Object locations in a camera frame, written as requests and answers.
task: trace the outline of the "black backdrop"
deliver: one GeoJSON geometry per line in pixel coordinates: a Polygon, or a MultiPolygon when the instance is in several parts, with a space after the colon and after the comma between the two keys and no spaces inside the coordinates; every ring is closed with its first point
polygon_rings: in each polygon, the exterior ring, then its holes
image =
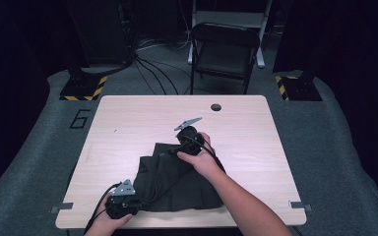
{"type": "Polygon", "coordinates": [[[47,77],[87,66],[62,0],[0,0],[0,177],[49,94],[47,77]]]}
{"type": "MultiPolygon", "coordinates": [[[[274,72],[305,70],[341,0],[296,0],[274,72]]],[[[378,186],[378,1],[348,0],[339,35],[327,46],[316,76],[334,92],[361,165],[378,186]]]]}

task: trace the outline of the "metal bracket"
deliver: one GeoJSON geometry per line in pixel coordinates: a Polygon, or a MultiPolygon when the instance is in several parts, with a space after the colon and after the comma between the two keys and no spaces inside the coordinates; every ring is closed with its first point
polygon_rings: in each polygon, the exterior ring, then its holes
{"type": "Polygon", "coordinates": [[[111,196],[129,196],[135,194],[136,191],[134,190],[131,181],[127,179],[112,192],[111,196]]]}
{"type": "Polygon", "coordinates": [[[311,205],[306,205],[303,202],[291,202],[291,201],[289,201],[289,205],[292,208],[303,208],[305,211],[312,211],[313,210],[311,205]]]}
{"type": "Polygon", "coordinates": [[[73,203],[63,203],[59,206],[53,206],[48,212],[49,213],[58,213],[60,209],[71,209],[73,207],[73,203]]]}
{"type": "Polygon", "coordinates": [[[179,125],[178,127],[174,128],[174,131],[177,131],[177,130],[183,130],[184,128],[192,125],[193,123],[197,122],[197,121],[200,121],[202,120],[202,117],[198,117],[198,118],[195,118],[195,119],[191,119],[191,120],[186,120],[186,121],[183,121],[183,123],[181,125],[179,125]]]}

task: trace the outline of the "table top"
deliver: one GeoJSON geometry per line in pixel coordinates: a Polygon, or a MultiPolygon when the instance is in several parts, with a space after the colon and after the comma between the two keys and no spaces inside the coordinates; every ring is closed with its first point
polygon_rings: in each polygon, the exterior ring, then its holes
{"type": "MultiPolygon", "coordinates": [[[[111,185],[134,179],[140,156],[156,143],[178,144],[174,131],[185,120],[211,137],[226,173],[267,204],[286,225],[305,223],[269,105],[261,95],[107,95],[96,111],[60,209],[58,228],[85,228],[111,185]],[[213,104],[221,106],[212,110],[213,104]]],[[[236,226],[225,206],[178,212],[140,210],[124,228],[236,226]]]]}

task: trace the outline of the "hand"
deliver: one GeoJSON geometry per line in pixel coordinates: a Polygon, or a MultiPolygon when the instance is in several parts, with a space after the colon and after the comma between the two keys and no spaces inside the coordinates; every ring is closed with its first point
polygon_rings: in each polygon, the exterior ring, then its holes
{"type": "MultiPolygon", "coordinates": [[[[215,153],[215,150],[211,147],[210,137],[203,132],[199,133],[205,140],[205,148],[210,150],[212,153],[215,153]]],[[[204,149],[202,149],[196,156],[182,151],[179,151],[177,153],[177,156],[180,159],[192,164],[196,171],[198,171],[198,173],[200,173],[207,179],[209,179],[209,176],[214,175],[215,173],[222,172],[214,158],[204,149]]]]}
{"type": "Polygon", "coordinates": [[[110,194],[107,194],[103,199],[102,203],[100,204],[99,208],[97,209],[96,215],[98,216],[94,220],[94,224],[92,225],[92,227],[86,233],[87,236],[109,236],[115,231],[115,229],[118,229],[125,225],[133,216],[132,214],[127,214],[122,218],[112,219],[106,213],[105,209],[105,204],[109,197],[110,194]]]}

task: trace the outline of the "black fabric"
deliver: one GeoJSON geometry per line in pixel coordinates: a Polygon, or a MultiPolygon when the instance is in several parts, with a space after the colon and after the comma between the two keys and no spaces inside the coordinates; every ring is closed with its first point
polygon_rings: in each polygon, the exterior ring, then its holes
{"type": "Polygon", "coordinates": [[[141,209],[159,212],[221,207],[222,200],[210,182],[191,164],[169,154],[170,148],[177,147],[156,144],[153,156],[140,157],[133,186],[135,197],[143,200],[141,209]]]}

